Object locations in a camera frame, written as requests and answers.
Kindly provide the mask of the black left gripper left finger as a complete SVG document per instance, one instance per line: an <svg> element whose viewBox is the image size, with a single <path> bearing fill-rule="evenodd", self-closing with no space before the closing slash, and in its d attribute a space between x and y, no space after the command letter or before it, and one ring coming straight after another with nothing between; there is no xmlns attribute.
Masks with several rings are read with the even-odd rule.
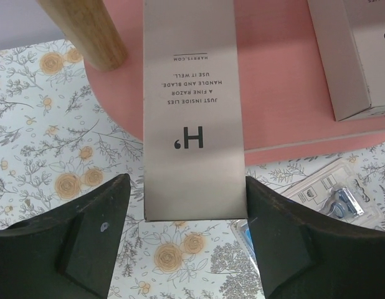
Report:
<svg viewBox="0 0 385 299"><path fill-rule="evenodd" d="M0 230L0 298L106 298L130 193L120 174Z"/></svg>

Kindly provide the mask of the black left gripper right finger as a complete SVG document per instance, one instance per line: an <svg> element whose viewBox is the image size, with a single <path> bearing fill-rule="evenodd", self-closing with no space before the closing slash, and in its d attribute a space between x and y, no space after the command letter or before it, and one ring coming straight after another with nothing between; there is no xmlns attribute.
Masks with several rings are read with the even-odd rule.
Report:
<svg viewBox="0 0 385 299"><path fill-rule="evenodd" d="M385 298L385 231L324 216L252 177L246 195L266 298Z"/></svg>

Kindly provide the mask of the white Harry's razor box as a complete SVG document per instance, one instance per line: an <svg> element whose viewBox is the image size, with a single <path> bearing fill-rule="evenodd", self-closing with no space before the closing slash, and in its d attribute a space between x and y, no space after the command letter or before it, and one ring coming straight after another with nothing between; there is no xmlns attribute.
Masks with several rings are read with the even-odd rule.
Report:
<svg viewBox="0 0 385 299"><path fill-rule="evenodd" d="M145 219L247 215L232 1L143 6Z"/></svg>

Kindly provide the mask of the slim white H razor box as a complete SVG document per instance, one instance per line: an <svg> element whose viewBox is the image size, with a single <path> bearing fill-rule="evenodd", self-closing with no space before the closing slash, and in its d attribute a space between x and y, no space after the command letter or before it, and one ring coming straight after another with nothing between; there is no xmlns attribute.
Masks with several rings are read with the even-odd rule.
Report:
<svg viewBox="0 0 385 299"><path fill-rule="evenodd" d="M385 116L385 0L311 0L337 121Z"/></svg>

